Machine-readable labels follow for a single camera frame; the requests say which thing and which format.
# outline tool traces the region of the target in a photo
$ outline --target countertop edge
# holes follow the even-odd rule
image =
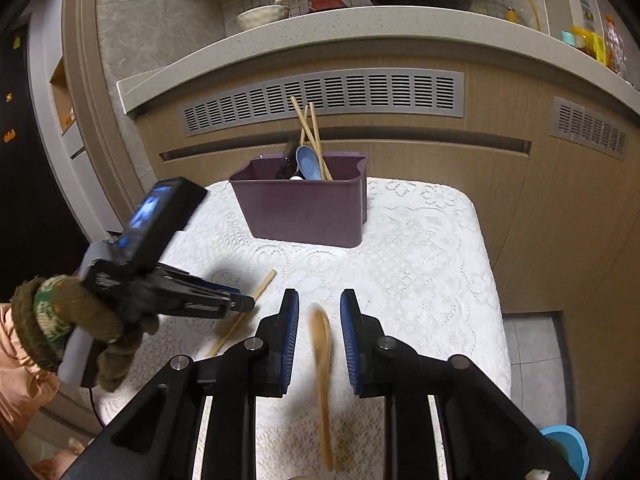
[[[305,20],[304,27],[300,20]],[[514,34],[513,27],[519,27]],[[158,70],[118,81],[125,113],[214,70],[272,52],[332,41],[423,38],[487,46],[520,54],[578,76],[640,116],[640,92],[601,63],[542,32],[460,10],[434,7],[351,7],[306,14],[225,38]]]

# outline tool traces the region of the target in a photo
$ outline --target gloved hand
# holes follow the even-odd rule
[[[58,370],[75,326],[108,343],[97,361],[98,384],[108,392],[127,376],[143,333],[154,334],[159,325],[155,314],[144,314],[136,325],[124,325],[78,278],[69,276],[31,280],[15,290],[11,303],[20,342],[43,370]]]

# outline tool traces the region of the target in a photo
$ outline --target blue spoon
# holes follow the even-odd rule
[[[296,162],[300,168],[300,173],[307,180],[322,180],[320,173],[320,163],[316,152],[309,146],[299,146],[296,150]]]

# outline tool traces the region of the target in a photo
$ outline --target purple plastic bin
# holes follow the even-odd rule
[[[366,155],[327,152],[334,180],[275,180],[281,155],[263,155],[229,181],[256,238],[355,247],[367,221]]]

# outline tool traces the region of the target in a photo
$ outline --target tile floor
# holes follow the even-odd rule
[[[538,428],[567,424],[564,368],[553,317],[506,316],[504,331],[513,403]]]

